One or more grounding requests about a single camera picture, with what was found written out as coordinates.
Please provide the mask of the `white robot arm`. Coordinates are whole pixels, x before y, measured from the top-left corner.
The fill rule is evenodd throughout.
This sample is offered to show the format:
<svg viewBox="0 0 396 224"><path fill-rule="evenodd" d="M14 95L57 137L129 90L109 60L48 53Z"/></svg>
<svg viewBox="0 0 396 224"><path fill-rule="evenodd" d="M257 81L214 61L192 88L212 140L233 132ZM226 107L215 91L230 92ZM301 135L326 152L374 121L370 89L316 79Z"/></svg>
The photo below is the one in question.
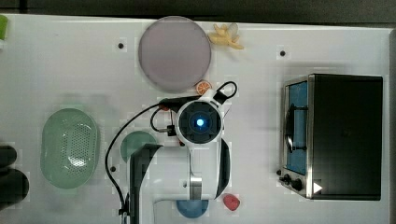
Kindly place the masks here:
<svg viewBox="0 0 396 224"><path fill-rule="evenodd" d="M230 150L223 139L227 99L221 91L208 90L177 111L177 137L190 154L191 200L215 200L229 184Z"/></svg>

